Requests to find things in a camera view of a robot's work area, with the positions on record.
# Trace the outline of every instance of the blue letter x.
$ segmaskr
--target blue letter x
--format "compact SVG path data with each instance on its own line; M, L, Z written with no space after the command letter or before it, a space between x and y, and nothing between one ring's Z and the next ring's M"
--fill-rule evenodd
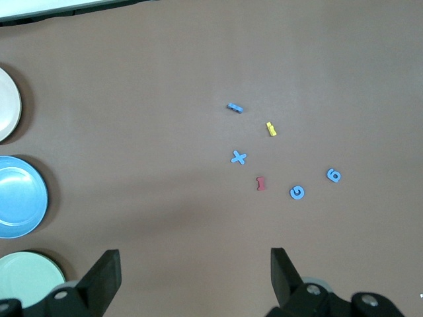
M235 155L235 157L231 159L232 163L240 162L241 165L245 164L244 159L247 157L247 154L239 155L238 151L233 151L233 154Z

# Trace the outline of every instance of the plate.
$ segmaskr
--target plate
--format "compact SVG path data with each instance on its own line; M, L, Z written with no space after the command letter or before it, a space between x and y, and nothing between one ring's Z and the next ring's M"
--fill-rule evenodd
M0 156L0 238L33 231L47 205L46 183L35 168L19 158Z
M0 299L19 299L26 308L65 282L51 259L34 252L16 252L0 259Z
M0 68L0 141L13 132L19 122L22 103L18 87Z

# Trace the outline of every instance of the screw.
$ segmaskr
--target screw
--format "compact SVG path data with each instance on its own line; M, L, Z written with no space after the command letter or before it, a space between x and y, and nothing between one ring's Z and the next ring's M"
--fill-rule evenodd
M307 292L313 295L320 295L320 289L316 285L307 286Z
M54 299L64 299L67 296L67 291L60 291L54 295Z
M376 307L377 305L379 305L379 303L377 302L377 299L375 299L371 295L363 295L362 301L364 301L367 305L370 305L372 307Z

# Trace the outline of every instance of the light green plate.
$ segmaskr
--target light green plate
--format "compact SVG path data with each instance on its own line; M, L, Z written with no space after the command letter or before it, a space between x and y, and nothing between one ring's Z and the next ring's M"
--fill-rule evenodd
M0 259L0 299L19 299L26 308L65 282L60 268L33 252L16 252Z

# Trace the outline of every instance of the yellow foam piece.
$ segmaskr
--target yellow foam piece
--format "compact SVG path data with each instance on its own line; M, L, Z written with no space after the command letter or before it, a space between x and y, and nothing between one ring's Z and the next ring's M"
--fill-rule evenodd
M274 137L275 135L277 135L277 133L275 131L275 127L270 122L266 123L266 125L267 125L267 128L269 130L271 137Z

